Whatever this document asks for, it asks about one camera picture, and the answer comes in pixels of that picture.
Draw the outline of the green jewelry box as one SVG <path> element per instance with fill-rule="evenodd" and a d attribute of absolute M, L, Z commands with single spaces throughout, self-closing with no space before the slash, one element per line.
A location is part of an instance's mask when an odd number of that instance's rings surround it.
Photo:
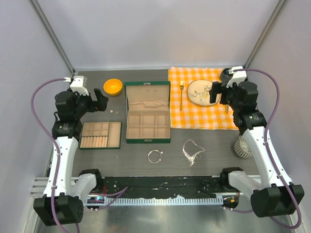
<path fill-rule="evenodd" d="M 125 82 L 126 143 L 171 142 L 170 81 Z"/>

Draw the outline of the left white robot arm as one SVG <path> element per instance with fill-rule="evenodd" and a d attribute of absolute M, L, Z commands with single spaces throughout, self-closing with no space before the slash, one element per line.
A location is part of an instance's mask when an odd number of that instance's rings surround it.
<path fill-rule="evenodd" d="M 73 161 L 82 131 L 81 118 L 86 113 L 104 112 L 108 97 L 94 89 L 96 101 L 90 94 L 82 95 L 71 89 L 55 96 L 56 112 L 52 131 L 52 166 L 43 196 L 34 200 L 34 210 L 46 226 L 81 222 L 84 202 L 90 192 L 100 193 L 104 186 L 98 169 L 83 170 L 75 184 L 71 183 Z"/>

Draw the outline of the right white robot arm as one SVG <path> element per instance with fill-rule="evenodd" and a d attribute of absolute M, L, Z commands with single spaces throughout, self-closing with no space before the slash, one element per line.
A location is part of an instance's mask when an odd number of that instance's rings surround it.
<path fill-rule="evenodd" d="M 256 182 L 239 167 L 224 168 L 220 174 L 220 188 L 226 192 L 234 188 L 241 191 L 250 199 L 258 217 L 297 212 L 295 204 L 301 202 L 304 189 L 292 182 L 280 164 L 265 117 L 257 109 L 257 85 L 249 81 L 232 85 L 214 82 L 209 94 L 211 103 L 220 95 L 220 103 L 228 104 L 233 110 L 234 124 L 249 146 L 260 175 L 260 182 Z"/>

